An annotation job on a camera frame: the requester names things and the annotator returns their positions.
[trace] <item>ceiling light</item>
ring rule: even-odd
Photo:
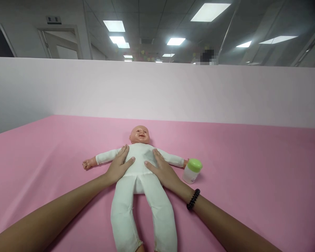
[[[118,46],[118,48],[129,48],[130,47],[130,45],[129,45],[129,43],[117,43],[117,46]]]
[[[110,36],[110,39],[112,40],[112,42],[114,44],[124,44],[124,43],[126,43],[124,37]]]
[[[230,5],[230,3],[205,3],[191,19],[191,22],[211,22]]]
[[[259,44],[276,44],[276,43],[279,43],[279,42],[282,42],[282,41],[286,41],[286,40],[289,40],[289,39],[293,39],[293,38],[296,38],[297,36],[279,36],[279,37],[275,37],[275,38],[272,38],[270,40],[266,40],[264,42],[261,42]]]
[[[244,44],[237,45],[236,47],[249,47],[249,46],[250,46],[250,44],[251,44],[251,42],[252,42],[252,40],[251,40],[251,41],[249,41],[249,42],[246,42],[246,43],[244,43]]]
[[[109,32],[125,32],[124,24],[122,21],[106,21],[103,20]]]
[[[162,57],[173,57],[175,54],[163,54]]]
[[[169,41],[168,41],[168,43],[167,43],[167,45],[168,46],[179,46],[180,44],[182,44],[182,42],[184,41],[185,39],[184,38],[171,38]]]

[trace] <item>doll hand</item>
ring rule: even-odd
[[[90,169],[90,168],[92,167],[92,165],[91,165],[91,163],[90,163],[90,159],[85,160],[85,161],[82,163],[82,165],[83,165],[84,170],[88,170],[88,169]]]

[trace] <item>doll arm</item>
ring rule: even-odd
[[[107,152],[98,154],[95,157],[97,164],[100,165],[102,163],[107,163],[107,162],[112,161],[116,157],[116,155],[118,154],[118,152],[120,150],[121,150],[121,148],[120,149],[115,149],[115,150],[109,150]]]
[[[183,158],[175,155],[171,155],[163,150],[158,149],[158,151],[161,153],[163,158],[167,161],[168,164],[177,166],[177,167],[185,167],[188,163],[187,160],[184,160]]]
[[[112,161],[120,150],[121,149],[110,150],[104,153],[100,153],[93,158],[87,159],[82,163],[83,168],[85,170],[88,170],[93,166],[100,165],[101,163]]]

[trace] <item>doll leg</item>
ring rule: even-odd
[[[118,252],[135,252],[142,244],[132,213],[136,179],[136,176],[122,177],[115,187],[111,207],[111,223]]]
[[[155,251],[177,252],[174,211],[160,181],[155,174],[140,175],[138,179],[152,209]]]

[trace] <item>ceiling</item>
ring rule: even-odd
[[[231,5],[212,22],[191,22],[208,2]],[[123,61],[123,55],[130,54],[134,61],[193,63],[200,61],[201,53],[213,50],[213,58],[221,51],[219,64],[290,66],[315,33],[315,4],[310,0],[84,0],[84,4],[91,41],[107,60]],[[122,20],[125,32],[109,32],[103,20]],[[259,44],[280,35],[298,37]],[[123,36],[130,49],[119,49],[109,36]],[[186,40],[170,46],[171,37]],[[250,47],[236,48],[248,41]],[[162,57],[170,53],[175,55]]]

